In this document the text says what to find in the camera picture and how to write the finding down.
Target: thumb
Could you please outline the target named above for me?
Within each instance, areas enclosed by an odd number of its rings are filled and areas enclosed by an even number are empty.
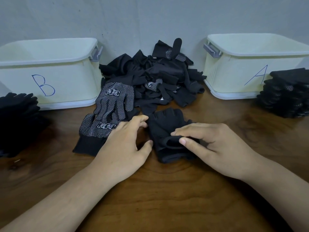
[[[152,150],[153,141],[149,140],[147,141],[143,147],[138,151],[138,153],[141,153],[143,156],[145,156],[145,159],[149,156],[151,150]]]
[[[184,145],[189,151],[196,154],[201,160],[209,164],[210,158],[215,154],[213,151],[203,147],[201,144],[196,141],[182,137],[179,139],[179,143]]]

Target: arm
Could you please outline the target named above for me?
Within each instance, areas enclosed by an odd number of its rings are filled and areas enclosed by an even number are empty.
[[[152,141],[137,151],[136,137],[140,126],[147,127],[147,119],[142,115],[133,117],[130,122],[121,122],[90,165],[2,228],[1,232],[75,231],[114,185],[144,164],[152,149]]]
[[[280,164],[254,152],[225,124],[194,123],[171,135],[223,175],[240,179],[259,192],[295,231],[309,231],[309,184]]]

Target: left hand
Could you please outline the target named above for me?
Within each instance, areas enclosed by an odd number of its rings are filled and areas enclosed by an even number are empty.
[[[136,147],[137,130],[146,128],[148,116],[134,116],[129,122],[121,122],[106,140],[91,163],[92,167],[117,184],[135,173],[149,156],[153,141],[147,141],[138,151]]]

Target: forearm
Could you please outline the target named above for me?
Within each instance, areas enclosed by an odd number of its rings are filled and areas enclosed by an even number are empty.
[[[91,165],[5,226],[2,231],[75,231],[114,185]]]
[[[295,232],[309,231],[309,184],[280,164],[263,158],[244,181],[259,192]]]

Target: fingernail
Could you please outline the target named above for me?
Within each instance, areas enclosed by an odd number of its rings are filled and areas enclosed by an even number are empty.
[[[180,138],[180,139],[179,139],[179,143],[180,143],[181,145],[186,145],[186,140],[185,140],[184,138]]]

